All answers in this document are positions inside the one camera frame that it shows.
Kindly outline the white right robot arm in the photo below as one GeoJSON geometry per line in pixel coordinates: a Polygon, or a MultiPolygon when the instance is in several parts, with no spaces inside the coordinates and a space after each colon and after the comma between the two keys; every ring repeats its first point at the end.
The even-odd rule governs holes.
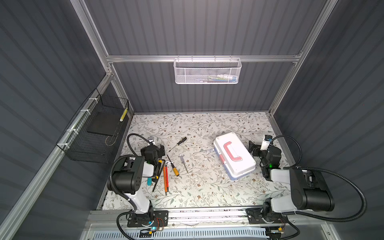
{"type": "Polygon", "coordinates": [[[304,168],[296,161],[292,166],[280,167],[282,150],[274,145],[281,136],[266,135],[260,145],[249,141],[249,153],[258,157],[262,175],[269,182],[285,183],[290,186],[290,194],[282,197],[268,198],[259,208],[247,211],[249,218],[260,218],[272,224],[278,219],[286,219],[290,215],[301,215],[322,221],[345,223],[361,218],[367,208],[367,198],[362,190],[351,180],[339,173],[320,169],[304,168]],[[349,217],[331,218],[316,215],[316,212],[331,212],[335,201],[328,187],[324,174],[339,178],[349,184],[359,195],[361,207],[357,213],[349,217]]]}

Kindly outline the black handled screwdriver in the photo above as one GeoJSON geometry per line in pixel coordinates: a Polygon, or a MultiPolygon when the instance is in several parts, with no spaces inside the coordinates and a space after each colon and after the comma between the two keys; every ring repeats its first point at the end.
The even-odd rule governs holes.
{"type": "Polygon", "coordinates": [[[187,140],[187,137],[183,137],[180,141],[178,141],[178,142],[176,143],[175,146],[173,146],[172,148],[170,148],[168,152],[170,153],[174,148],[180,146],[180,145],[183,144],[186,140],[187,140]]]}

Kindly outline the white and blue tool box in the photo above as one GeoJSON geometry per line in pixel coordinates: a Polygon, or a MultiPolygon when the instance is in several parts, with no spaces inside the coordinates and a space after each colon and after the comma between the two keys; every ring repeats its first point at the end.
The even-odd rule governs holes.
{"type": "Polygon", "coordinates": [[[215,138],[214,149],[231,180],[238,180],[256,169],[256,161],[234,132],[215,138]]]}

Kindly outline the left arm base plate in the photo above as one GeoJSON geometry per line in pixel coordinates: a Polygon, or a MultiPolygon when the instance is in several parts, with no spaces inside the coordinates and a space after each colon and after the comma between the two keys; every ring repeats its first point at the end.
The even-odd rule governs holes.
{"type": "Polygon", "coordinates": [[[127,227],[166,227],[168,225],[168,219],[169,211],[154,211],[146,214],[130,214],[127,216],[127,227]]]}

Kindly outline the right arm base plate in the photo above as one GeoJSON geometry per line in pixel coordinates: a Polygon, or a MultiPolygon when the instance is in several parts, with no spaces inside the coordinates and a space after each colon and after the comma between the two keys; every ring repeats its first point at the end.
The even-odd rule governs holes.
{"type": "Polygon", "coordinates": [[[285,224],[283,216],[280,213],[274,213],[271,210],[263,208],[246,209],[246,214],[250,224],[285,224]]]}

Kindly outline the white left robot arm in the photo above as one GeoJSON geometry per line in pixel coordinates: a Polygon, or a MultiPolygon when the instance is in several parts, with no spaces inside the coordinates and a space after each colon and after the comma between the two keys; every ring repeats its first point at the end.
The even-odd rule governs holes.
{"type": "Polygon", "coordinates": [[[151,179],[155,183],[159,181],[165,166],[163,160],[165,147],[156,146],[136,133],[127,136],[127,144],[132,154],[122,155],[115,160],[110,169],[107,188],[131,204],[133,209],[129,211],[129,214],[152,218],[154,217],[154,207],[141,191],[142,178],[151,179]],[[140,155],[133,150],[130,144],[130,137],[133,136],[141,138],[148,144],[141,149],[140,155]]]}

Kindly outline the silver tweezers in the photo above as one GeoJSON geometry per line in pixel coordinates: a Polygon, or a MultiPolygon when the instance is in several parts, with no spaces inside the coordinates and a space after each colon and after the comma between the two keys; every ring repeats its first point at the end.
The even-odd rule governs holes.
{"type": "Polygon", "coordinates": [[[185,155],[183,155],[183,154],[179,154],[179,158],[180,158],[180,160],[181,160],[181,163],[183,164],[183,166],[184,166],[184,168],[185,168],[185,170],[186,170],[186,172],[187,172],[187,174],[188,174],[189,171],[188,171],[188,168],[187,168],[187,166],[186,166],[186,161],[185,161],[185,159],[184,159],[184,156],[185,156],[185,155]]]}

